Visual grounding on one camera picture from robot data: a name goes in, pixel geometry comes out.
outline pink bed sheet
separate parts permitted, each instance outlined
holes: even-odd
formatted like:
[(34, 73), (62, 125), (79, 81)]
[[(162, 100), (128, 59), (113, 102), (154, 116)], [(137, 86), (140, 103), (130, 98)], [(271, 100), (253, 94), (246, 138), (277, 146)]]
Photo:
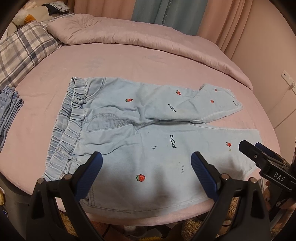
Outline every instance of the pink bed sheet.
[[(252, 91), (220, 71), (185, 57), (139, 46), (102, 43), (62, 46), (42, 60), (17, 86), (24, 105), (0, 153), (0, 172), (29, 194), (44, 172), (52, 128), (72, 76), (122, 77), (192, 89), (199, 89), (203, 83), (228, 88), (244, 108), (211, 124), (256, 128), (263, 144), (280, 153), (273, 127)], [(259, 178), (258, 171), (252, 175)], [(92, 220), (111, 224), (158, 225), (194, 217), (208, 211), (212, 204), (208, 200), (169, 215), (136, 220), (88, 215)], [(60, 200), (58, 205), (64, 209)]]

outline beige wall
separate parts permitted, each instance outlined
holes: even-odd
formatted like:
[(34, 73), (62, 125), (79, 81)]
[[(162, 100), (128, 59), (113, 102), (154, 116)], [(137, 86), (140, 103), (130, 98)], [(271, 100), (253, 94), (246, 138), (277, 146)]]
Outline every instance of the beige wall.
[(296, 36), (268, 0), (253, 0), (232, 61), (250, 78), (254, 94), (275, 128), (281, 155), (291, 161), (295, 150), (296, 111), (291, 113), (296, 108), (296, 96), (292, 90), (286, 91), (289, 86), (281, 73), (285, 69), (296, 81)]

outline red strawberry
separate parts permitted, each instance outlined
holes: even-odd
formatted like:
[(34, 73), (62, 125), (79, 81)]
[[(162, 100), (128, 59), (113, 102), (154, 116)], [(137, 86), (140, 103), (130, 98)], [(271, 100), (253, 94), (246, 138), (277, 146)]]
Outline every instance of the red strawberry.
[(136, 179), (137, 181), (143, 182), (145, 180), (145, 176), (140, 174), (140, 175), (137, 175)]

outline metal screw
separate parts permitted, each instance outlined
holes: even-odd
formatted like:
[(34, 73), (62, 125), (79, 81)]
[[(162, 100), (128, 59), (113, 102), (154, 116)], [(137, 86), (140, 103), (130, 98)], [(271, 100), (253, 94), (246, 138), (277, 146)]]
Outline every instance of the metal screw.
[(228, 179), (230, 178), (230, 176), (229, 176), (228, 174), (226, 174), (226, 173), (223, 173), (223, 174), (221, 175), (221, 177), (222, 177), (222, 179), (224, 179), (224, 180), (228, 180)]
[(66, 174), (65, 176), (64, 176), (64, 178), (66, 179), (66, 180), (70, 180), (71, 178), (72, 178), (72, 174)]
[(44, 178), (41, 177), (37, 180), (37, 183), (41, 184), (41, 183), (43, 183), (43, 181), (44, 181)]
[(254, 178), (254, 177), (251, 177), (249, 180), (250, 180), (252, 183), (254, 183), (254, 184), (257, 182), (257, 179)]

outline electrical outlet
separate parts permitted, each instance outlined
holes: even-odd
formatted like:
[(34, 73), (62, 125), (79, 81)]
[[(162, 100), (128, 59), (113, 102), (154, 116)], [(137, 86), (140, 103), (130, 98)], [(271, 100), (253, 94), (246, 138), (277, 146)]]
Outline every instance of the electrical outlet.
[[(287, 84), (289, 86), (294, 82), (294, 80), (291, 78), (291, 76), (285, 70), (282, 72), (281, 76), (287, 82)], [(296, 84), (295, 84), (295, 82), (294, 82), (294, 87), (292, 88), (292, 90), (293, 90), (294, 94), (296, 95)]]

